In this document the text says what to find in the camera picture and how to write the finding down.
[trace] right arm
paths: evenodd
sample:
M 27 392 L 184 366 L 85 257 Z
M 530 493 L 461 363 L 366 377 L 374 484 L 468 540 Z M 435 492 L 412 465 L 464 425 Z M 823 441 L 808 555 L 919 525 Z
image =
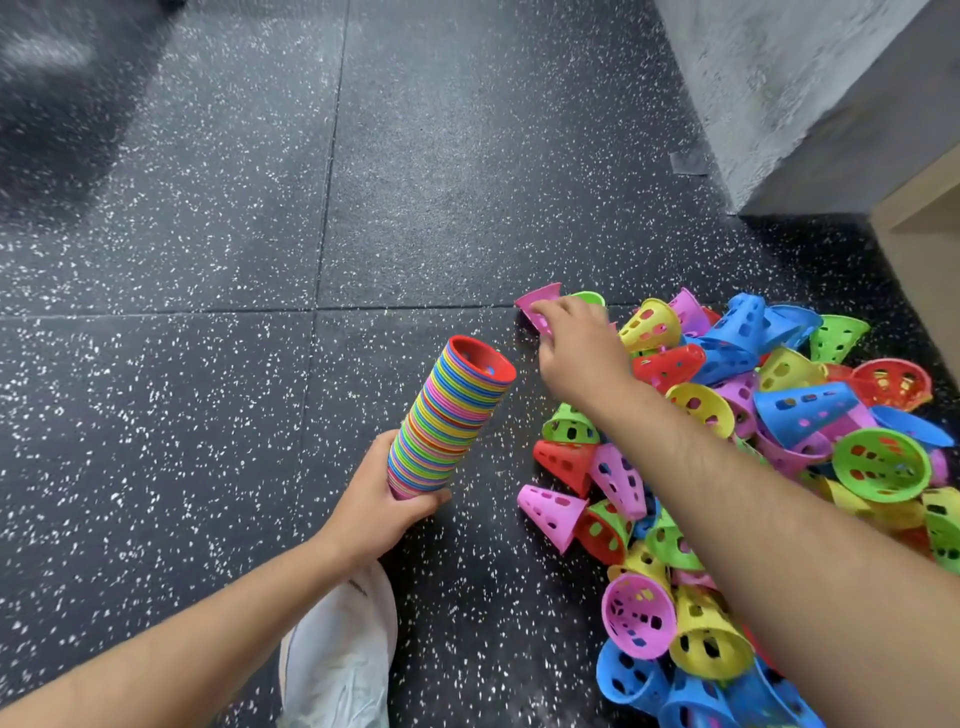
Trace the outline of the right arm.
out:
M 600 306 L 536 308 L 554 332 L 540 347 L 551 391 L 636 466 L 827 725 L 960 725 L 960 580 L 633 379 Z

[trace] concrete wall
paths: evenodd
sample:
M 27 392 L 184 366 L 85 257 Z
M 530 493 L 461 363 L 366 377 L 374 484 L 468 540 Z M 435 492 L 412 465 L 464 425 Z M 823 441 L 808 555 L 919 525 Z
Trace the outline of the concrete wall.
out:
M 960 2 L 931 0 L 742 211 L 869 212 L 958 142 Z
M 737 210 L 753 213 L 867 211 L 786 209 L 802 175 L 784 168 L 780 186 L 760 186 L 826 123 L 885 49 L 927 5 L 952 0 L 657 0 L 721 174 Z M 888 98 L 888 103 L 896 99 Z M 863 108 L 870 112 L 873 107 Z M 853 116 L 840 119 L 849 127 Z M 824 128 L 821 134 L 835 141 Z M 951 146 L 945 144 L 942 154 Z M 938 154 L 925 161 L 930 162 Z M 828 166 L 811 154 L 805 169 Z M 915 173 L 924 165 L 912 169 Z M 900 181 L 905 182 L 910 174 Z M 828 197 L 835 198 L 835 192 Z

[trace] right hand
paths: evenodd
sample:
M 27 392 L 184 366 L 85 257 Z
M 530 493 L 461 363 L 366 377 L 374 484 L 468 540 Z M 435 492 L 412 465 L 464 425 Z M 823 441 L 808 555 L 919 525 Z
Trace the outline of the right hand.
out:
M 606 308 L 576 296 L 537 301 L 532 308 L 553 332 L 540 339 L 540 375 L 558 400 L 589 413 L 635 382 Z

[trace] black rubber floor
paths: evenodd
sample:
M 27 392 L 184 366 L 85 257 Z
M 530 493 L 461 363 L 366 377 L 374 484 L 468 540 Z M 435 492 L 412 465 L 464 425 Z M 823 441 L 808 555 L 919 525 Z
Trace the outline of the black rubber floor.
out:
M 395 728 L 629 726 L 600 565 L 516 510 L 555 402 L 510 302 L 741 289 L 875 324 L 956 391 L 857 227 L 749 225 L 644 0 L 18 0 L 0 8 L 0 701 L 322 525 L 445 339 L 520 376 L 385 563 Z M 272 725 L 276 666 L 225 713 Z

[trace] white shoe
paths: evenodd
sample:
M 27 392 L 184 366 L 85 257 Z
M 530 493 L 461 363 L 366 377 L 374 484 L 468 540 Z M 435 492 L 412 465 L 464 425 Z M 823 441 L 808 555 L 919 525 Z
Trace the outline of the white shoe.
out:
M 388 728 L 396 602 L 379 563 L 321 599 L 280 643 L 280 728 Z

